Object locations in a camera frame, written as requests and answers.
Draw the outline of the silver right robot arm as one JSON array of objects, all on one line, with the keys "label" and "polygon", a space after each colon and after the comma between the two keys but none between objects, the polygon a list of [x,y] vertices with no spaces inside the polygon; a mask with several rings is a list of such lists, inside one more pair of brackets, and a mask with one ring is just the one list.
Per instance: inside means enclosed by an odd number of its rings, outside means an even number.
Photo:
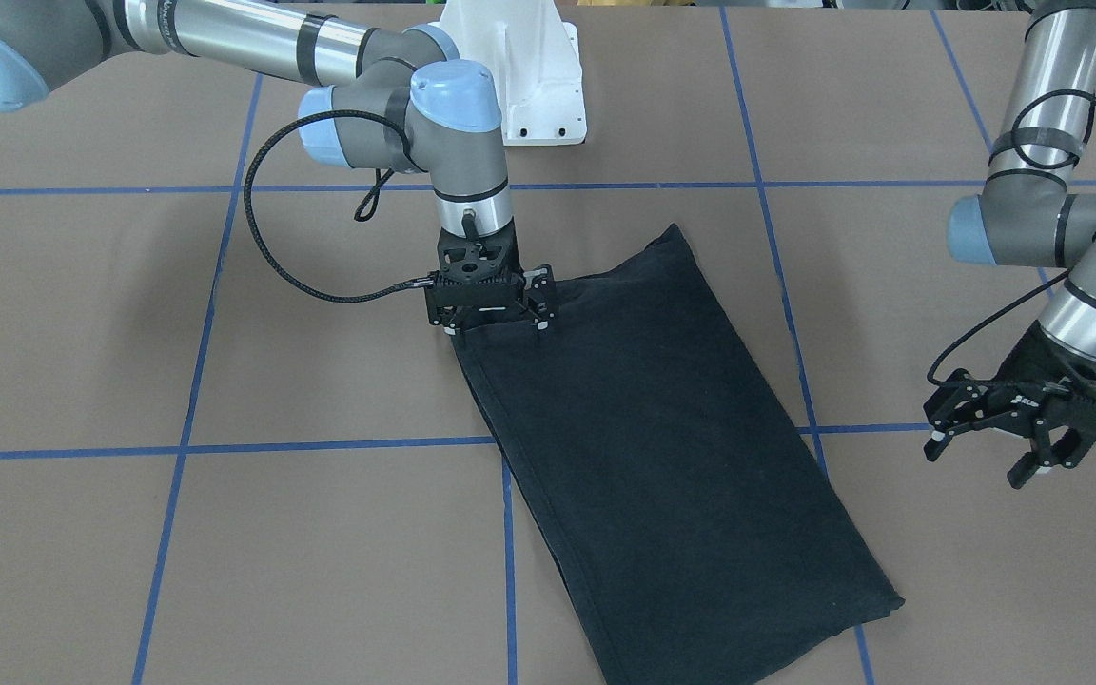
[{"label": "silver right robot arm", "polygon": [[444,30],[354,25],[269,1],[0,1],[0,112],[39,103],[122,53],[209,58],[308,85],[299,117],[271,134],[241,189],[249,233],[270,269],[322,301],[347,295],[305,284],[277,261],[253,208],[256,174],[292,134],[323,165],[372,169],[354,212],[369,221],[396,174],[425,173],[439,213],[438,262],[425,277],[354,298],[421,289],[445,333],[556,319],[552,269],[523,269],[493,75],[465,60]]}]

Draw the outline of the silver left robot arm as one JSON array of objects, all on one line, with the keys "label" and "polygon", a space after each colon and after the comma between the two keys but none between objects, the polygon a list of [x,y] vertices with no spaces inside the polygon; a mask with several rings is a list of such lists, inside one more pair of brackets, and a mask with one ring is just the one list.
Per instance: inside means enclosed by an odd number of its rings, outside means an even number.
[{"label": "silver left robot arm", "polygon": [[1096,443],[1096,1],[1035,1],[982,191],[949,213],[962,262],[1057,267],[1053,296],[987,379],[938,378],[923,411],[928,460],[952,439],[998,430],[1029,442],[1008,471],[1021,489],[1078,467]]}]

